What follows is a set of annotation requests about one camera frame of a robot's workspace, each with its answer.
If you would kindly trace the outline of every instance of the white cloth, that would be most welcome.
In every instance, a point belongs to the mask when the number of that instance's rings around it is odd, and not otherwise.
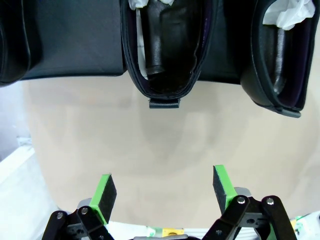
[[[164,4],[169,4],[170,6],[174,3],[175,0],[160,0]],[[149,0],[129,0],[129,5],[132,10],[141,9],[147,6]]]
[[[277,0],[265,12],[263,24],[290,30],[295,24],[312,18],[315,10],[312,0]]]

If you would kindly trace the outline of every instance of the leather tab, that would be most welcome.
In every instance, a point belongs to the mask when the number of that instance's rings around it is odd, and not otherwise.
[[[178,109],[180,98],[172,100],[152,99],[149,101],[150,109]]]

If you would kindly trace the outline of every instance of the screw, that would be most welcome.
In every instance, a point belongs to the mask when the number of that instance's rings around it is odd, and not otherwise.
[[[266,203],[269,204],[269,205],[275,204],[275,202],[274,202],[274,200],[272,198],[267,198],[266,199]]]
[[[222,231],[221,230],[217,230],[215,231],[215,234],[217,234],[218,236],[220,236],[222,234]]]
[[[244,204],[244,203],[246,202],[246,200],[245,200],[244,197],[240,196],[240,197],[238,197],[237,202],[238,202],[239,204]]]
[[[87,212],[88,212],[88,208],[84,207],[84,208],[81,209],[81,214],[82,215],[87,214]]]
[[[62,217],[64,216],[64,214],[62,212],[59,212],[57,215],[56,215],[56,218],[57,219],[62,219]]]

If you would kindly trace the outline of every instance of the crumpled white paper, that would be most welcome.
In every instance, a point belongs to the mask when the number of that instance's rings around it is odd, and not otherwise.
[[[169,4],[170,6],[174,3],[175,0],[160,0],[164,4]],[[142,9],[147,6],[149,0],[129,0],[129,5],[132,10]]]
[[[312,18],[315,10],[312,0],[277,0],[265,12],[263,24],[290,30],[295,24]]]

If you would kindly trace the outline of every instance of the beige table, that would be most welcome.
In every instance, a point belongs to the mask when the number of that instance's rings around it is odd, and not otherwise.
[[[261,200],[279,196],[290,217],[319,210],[320,59],[302,117],[256,106],[238,85],[197,82],[179,109],[149,109],[121,77],[24,82],[30,132],[51,195],[73,211],[111,172],[111,220],[207,228],[220,216],[213,165]]]

